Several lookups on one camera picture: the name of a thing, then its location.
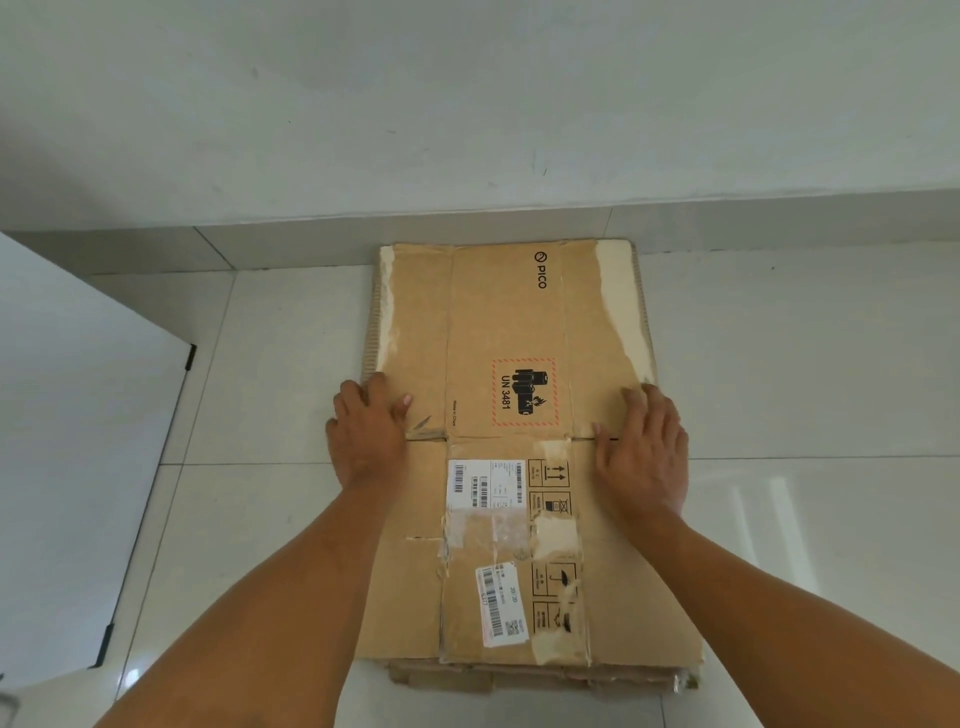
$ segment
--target right hand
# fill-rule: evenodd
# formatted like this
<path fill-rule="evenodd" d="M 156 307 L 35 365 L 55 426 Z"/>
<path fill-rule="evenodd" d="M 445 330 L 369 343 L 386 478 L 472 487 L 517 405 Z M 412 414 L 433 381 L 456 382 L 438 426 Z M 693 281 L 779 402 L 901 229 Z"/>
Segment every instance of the right hand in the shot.
<path fill-rule="evenodd" d="M 344 488 L 372 485 L 396 497 L 406 478 L 407 438 L 404 420 L 413 398 L 391 400 L 380 372 L 365 387 L 348 380 L 333 398 L 337 416 L 326 423 L 333 471 Z"/>
<path fill-rule="evenodd" d="M 664 513 L 680 516 L 689 485 L 689 438 L 677 408 L 653 384 L 640 389 L 623 390 L 627 419 L 619 441 L 593 426 L 597 498 L 625 533 Z"/>

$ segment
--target stack of cardboard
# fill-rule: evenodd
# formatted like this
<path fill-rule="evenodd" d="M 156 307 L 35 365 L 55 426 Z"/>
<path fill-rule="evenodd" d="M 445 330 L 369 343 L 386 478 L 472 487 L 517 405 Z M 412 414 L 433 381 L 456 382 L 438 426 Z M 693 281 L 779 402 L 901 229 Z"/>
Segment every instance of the stack of cardboard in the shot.
<path fill-rule="evenodd" d="M 684 684 L 701 638 L 590 483 L 592 423 L 655 379 L 631 245 L 384 248 L 371 332 L 415 442 L 357 657 L 459 690 Z"/>

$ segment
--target white sticker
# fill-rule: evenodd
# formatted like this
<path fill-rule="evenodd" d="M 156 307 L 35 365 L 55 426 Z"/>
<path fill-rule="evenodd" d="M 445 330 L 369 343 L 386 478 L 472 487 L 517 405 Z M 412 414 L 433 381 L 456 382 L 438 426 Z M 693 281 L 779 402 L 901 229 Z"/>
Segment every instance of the white sticker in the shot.
<path fill-rule="evenodd" d="M 450 460 L 446 507 L 524 508 L 527 469 L 523 460 Z"/>
<path fill-rule="evenodd" d="M 512 562 L 478 569 L 477 591 L 485 647 L 523 644 L 530 639 Z"/>

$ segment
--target left hand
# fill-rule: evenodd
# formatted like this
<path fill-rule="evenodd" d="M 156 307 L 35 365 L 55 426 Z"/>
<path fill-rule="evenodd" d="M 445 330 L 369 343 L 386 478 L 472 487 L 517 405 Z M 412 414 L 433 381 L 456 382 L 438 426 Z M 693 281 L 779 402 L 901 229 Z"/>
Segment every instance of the left hand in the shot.
<path fill-rule="evenodd" d="M 413 398 L 390 402 L 387 378 L 380 372 L 366 387 L 348 380 L 333 398 L 336 418 L 326 423 L 333 470 L 344 488 L 369 485 L 393 498 L 406 479 L 404 420 Z"/>

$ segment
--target black hinge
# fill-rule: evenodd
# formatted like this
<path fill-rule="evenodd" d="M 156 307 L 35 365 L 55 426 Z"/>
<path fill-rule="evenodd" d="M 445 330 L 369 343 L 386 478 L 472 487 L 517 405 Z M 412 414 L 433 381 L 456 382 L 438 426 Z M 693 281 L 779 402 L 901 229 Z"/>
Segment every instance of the black hinge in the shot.
<path fill-rule="evenodd" d="M 113 622 L 107 625 L 104 630 L 104 640 L 100 643 L 100 652 L 97 653 L 97 662 L 90 666 L 90 669 L 100 667 L 107 658 L 107 648 L 110 646 L 110 638 L 113 637 Z"/>
<path fill-rule="evenodd" d="M 193 366 L 193 357 L 197 355 L 197 345 L 190 345 L 190 355 L 186 357 L 186 366 L 184 369 L 189 372 L 190 368 Z"/>

